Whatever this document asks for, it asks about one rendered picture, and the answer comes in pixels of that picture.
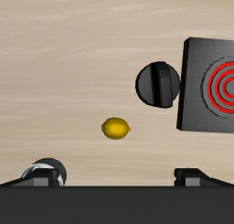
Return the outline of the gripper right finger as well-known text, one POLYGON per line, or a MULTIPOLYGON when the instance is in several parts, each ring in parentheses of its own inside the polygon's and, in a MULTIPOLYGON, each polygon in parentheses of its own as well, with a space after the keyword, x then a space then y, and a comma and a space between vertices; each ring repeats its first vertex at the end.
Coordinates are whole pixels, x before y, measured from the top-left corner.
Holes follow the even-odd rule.
POLYGON ((233 184, 207 176, 198 168, 176 168, 174 176, 176 187, 233 187, 233 184))

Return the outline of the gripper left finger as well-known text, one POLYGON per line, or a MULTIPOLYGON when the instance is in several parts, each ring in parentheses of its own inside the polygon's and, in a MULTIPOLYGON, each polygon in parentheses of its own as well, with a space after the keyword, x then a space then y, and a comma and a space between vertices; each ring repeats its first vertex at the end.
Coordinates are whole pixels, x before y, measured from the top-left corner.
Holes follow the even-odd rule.
POLYGON ((24 177, 1 184, 1 187, 58 187, 59 171, 56 168, 38 168, 24 177))

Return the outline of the yellow lemon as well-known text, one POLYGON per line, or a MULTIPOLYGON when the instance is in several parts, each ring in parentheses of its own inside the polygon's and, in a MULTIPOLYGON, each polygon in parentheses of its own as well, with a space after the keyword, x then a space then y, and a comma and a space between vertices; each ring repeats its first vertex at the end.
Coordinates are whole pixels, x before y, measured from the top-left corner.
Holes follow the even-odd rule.
POLYGON ((124 119, 111 117, 101 125, 101 130, 108 138, 119 140, 123 139, 131 128, 124 119))

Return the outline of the stove plate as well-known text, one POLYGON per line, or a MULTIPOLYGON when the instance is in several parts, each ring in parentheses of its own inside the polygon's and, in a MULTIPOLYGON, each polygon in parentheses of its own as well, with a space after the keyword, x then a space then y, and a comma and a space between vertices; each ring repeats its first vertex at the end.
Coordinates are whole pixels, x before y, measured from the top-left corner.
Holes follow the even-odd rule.
POLYGON ((182 69, 164 61, 146 65, 135 90, 145 104, 170 108, 178 101, 180 131, 234 133, 234 40, 190 37, 182 69))

